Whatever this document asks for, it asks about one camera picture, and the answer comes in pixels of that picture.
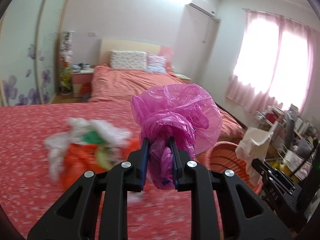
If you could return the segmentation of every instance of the crumpled clothes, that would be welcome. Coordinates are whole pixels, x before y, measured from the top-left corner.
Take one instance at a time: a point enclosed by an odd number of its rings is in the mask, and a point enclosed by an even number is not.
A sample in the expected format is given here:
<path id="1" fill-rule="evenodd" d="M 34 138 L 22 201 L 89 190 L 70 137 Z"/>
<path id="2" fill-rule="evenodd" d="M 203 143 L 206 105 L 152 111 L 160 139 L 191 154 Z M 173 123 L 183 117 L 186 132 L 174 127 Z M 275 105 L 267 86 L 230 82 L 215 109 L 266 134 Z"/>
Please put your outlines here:
<path id="1" fill-rule="evenodd" d="M 105 141 L 100 137 L 100 135 L 96 131 L 90 131 L 82 136 L 82 141 L 89 144 L 97 144 L 100 145 L 105 143 Z"/>
<path id="2" fill-rule="evenodd" d="M 71 131 L 56 133 L 48 137 L 44 144 L 49 150 L 49 176 L 57 182 L 63 172 L 63 159 L 71 143 L 86 145 L 82 137 L 94 130 L 99 136 L 112 147 L 126 148 L 130 144 L 131 133 L 127 129 L 116 128 L 105 120 L 85 120 L 83 118 L 69 118 L 68 123 Z"/>
<path id="3" fill-rule="evenodd" d="M 94 171 L 95 173 L 106 171 L 97 165 L 95 153 L 98 147 L 96 144 L 70 144 L 63 161 L 64 171 L 60 176 L 64 190 L 67 190 L 86 171 Z"/>
<path id="4" fill-rule="evenodd" d="M 121 151 L 119 148 L 110 148 L 108 144 L 99 145 L 95 152 L 97 165 L 110 171 L 121 162 Z"/>

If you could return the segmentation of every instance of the pink plastic bag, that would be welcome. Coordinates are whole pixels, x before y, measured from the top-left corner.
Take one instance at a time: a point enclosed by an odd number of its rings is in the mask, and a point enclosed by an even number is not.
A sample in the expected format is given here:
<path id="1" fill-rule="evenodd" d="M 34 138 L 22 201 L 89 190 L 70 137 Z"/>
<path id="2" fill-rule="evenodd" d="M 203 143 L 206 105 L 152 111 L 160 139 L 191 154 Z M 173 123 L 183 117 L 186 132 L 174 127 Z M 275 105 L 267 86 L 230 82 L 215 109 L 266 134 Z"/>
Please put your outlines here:
<path id="1" fill-rule="evenodd" d="M 172 154 L 167 147 L 174 136 L 177 147 L 190 158 L 212 147 L 222 126 L 219 108 L 209 93 L 196 84 L 152 87 L 131 100 L 132 114 L 141 127 L 140 143 L 147 137 L 148 177 L 160 189 L 174 188 Z"/>

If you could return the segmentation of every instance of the silver screw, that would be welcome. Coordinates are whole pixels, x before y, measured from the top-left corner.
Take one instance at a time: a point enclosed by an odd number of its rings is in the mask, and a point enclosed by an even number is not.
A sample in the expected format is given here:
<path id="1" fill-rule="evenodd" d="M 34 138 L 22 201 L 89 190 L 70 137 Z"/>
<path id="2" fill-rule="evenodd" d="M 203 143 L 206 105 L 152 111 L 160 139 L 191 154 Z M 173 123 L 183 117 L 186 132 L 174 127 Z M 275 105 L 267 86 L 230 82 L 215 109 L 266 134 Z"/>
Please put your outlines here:
<path id="1" fill-rule="evenodd" d="M 187 165 L 191 168 L 196 167 L 198 164 L 195 161 L 188 161 Z"/>
<path id="2" fill-rule="evenodd" d="M 235 174 L 235 172 L 232 171 L 232 170 L 226 170 L 226 171 L 224 171 L 224 174 L 225 174 L 226 176 L 228 176 L 228 177 L 233 177 L 234 174 Z"/>
<path id="3" fill-rule="evenodd" d="M 121 163 L 121 166 L 123 168 L 129 168 L 131 166 L 131 162 L 123 162 L 123 163 Z"/>
<path id="4" fill-rule="evenodd" d="M 93 175 L 94 175 L 94 172 L 93 172 L 93 171 L 86 171 L 86 172 L 84 173 L 84 176 L 85 176 L 86 178 L 91 178 Z"/>

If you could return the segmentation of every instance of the red bedspread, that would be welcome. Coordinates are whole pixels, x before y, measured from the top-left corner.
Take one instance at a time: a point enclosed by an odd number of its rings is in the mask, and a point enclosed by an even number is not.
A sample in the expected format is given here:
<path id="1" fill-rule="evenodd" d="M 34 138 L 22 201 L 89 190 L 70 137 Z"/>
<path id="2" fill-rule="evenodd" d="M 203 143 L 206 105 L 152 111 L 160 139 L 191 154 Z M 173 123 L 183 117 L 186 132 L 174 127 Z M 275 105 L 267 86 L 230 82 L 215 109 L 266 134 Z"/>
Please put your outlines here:
<path id="1" fill-rule="evenodd" d="M 92 79 L 90 102 L 110 100 L 130 101 L 133 95 L 140 95 L 148 88 L 168 84 L 182 84 L 174 74 L 148 73 L 137 70 L 114 70 L 96 66 Z"/>
<path id="2" fill-rule="evenodd" d="M 63 193 L 48 177 L 43 141 L 68 131 L 69 117 L 105 119 L 134 136 L 140 131 L 123 101 L 0 107 L 0 203 L 24 237 Z M 143 202 L 128 207 L 129 239 L 189 239 L 190 193 L 162 191 L 149 182 L 144 192 Z"/>
<path id="3" fill-rule="evenodd" d="M 227 112 L 220 109 L 220 114 L 222 117 L 222 127 L 218 141 L 228 141 L 239 144 L 245 130 Z"/>

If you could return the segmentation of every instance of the headboard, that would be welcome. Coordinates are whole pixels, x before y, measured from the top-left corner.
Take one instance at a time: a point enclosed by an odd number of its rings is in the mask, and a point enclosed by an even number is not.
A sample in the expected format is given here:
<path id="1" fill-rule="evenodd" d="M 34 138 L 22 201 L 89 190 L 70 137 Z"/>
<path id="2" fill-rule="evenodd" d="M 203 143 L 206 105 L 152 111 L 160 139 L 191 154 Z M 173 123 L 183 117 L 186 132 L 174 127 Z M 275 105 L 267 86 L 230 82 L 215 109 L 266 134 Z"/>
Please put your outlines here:
<path id="1" fill-rule="evenodd" d="M 101 42 L 99 64 L 109 64 L 110 51 L 112 50 L 143 51 L 150 54 L 158 55 L 162 48 L 163 47 L 160 45 L 139 41 L 104 39 Z"/>

